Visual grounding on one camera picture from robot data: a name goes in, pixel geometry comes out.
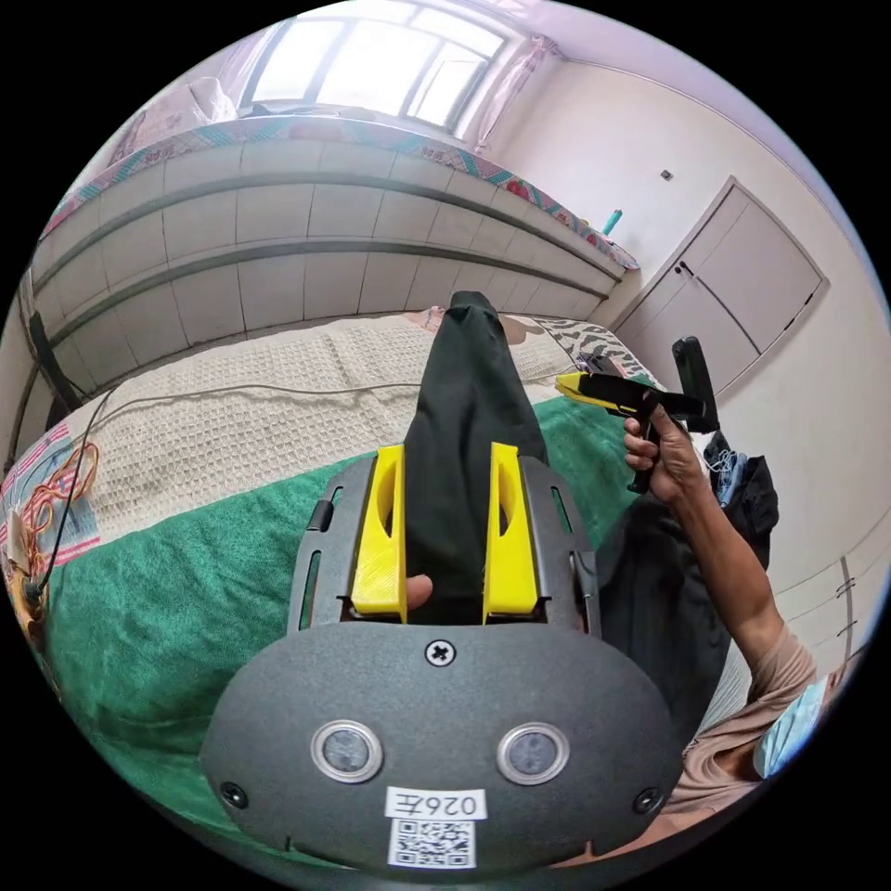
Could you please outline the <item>person's right hand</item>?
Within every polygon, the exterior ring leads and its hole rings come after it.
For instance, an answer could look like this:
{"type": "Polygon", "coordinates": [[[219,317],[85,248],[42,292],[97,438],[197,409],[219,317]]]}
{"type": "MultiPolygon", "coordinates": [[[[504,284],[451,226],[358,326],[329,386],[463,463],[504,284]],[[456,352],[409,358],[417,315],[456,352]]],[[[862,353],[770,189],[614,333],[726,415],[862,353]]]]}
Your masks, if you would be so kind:
{"type": "Polygon", "coordinates": [[[624,421],[626,464],[635,472],[650,475],[650,491],[660,501],[675,507],[710,489],[692,440],[664,408],[656,406],[649,418],[650,431],[659,441],[647,438],[644,426],[634,418],[624,421]]]}

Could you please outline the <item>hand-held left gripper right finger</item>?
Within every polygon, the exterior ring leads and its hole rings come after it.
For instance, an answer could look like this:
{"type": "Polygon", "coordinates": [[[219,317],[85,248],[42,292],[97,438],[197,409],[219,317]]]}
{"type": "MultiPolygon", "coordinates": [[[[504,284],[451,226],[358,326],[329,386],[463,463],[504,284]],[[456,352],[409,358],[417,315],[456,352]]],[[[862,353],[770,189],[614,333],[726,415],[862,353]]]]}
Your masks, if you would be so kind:
{"type": "Polygon", "coordinates": [[[519,621],[535,612],[538,586],[518,449],[493,443],[485,534],[483,620],[519,621]]]}

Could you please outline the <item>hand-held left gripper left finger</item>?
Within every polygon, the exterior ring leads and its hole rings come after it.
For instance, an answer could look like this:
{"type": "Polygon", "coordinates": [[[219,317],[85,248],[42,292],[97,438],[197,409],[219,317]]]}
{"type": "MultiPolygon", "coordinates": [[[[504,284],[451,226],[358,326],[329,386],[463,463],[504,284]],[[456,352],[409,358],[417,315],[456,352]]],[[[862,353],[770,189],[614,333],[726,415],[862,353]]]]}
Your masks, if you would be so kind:
{"type": "Polygon", "coordinates": [[[350,601],[363,619],[407,620],[405,449],[402,444],[379,449],[372,462],[358,527],[350,601]]]}

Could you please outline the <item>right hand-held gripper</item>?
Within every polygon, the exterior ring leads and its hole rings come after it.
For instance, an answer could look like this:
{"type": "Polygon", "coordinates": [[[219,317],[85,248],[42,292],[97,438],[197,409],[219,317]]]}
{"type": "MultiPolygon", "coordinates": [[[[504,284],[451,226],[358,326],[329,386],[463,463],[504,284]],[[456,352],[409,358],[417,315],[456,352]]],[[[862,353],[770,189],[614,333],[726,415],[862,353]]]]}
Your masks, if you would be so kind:
{"type": "MultiPolygon", "coordinates": [[[[669,392],[650,384],[596,371],[564,373],[557,376],[555,384],[559,385],[562,396],[579,404],[602,408],[622,418],[623,423],[627,418],[640,421],[647,438],[655,443],[659,437],[650,431],[649,418],[658,405],[686,430],[690,438],[690,427],[698,432],[704,425],[704,401],[694,394],[669,392]],[[583,393],[566,385],[583,385],[583,393]]],[[[629,490],[636,494],[651,492],[650,475],[633,472],[629,490]]]]}

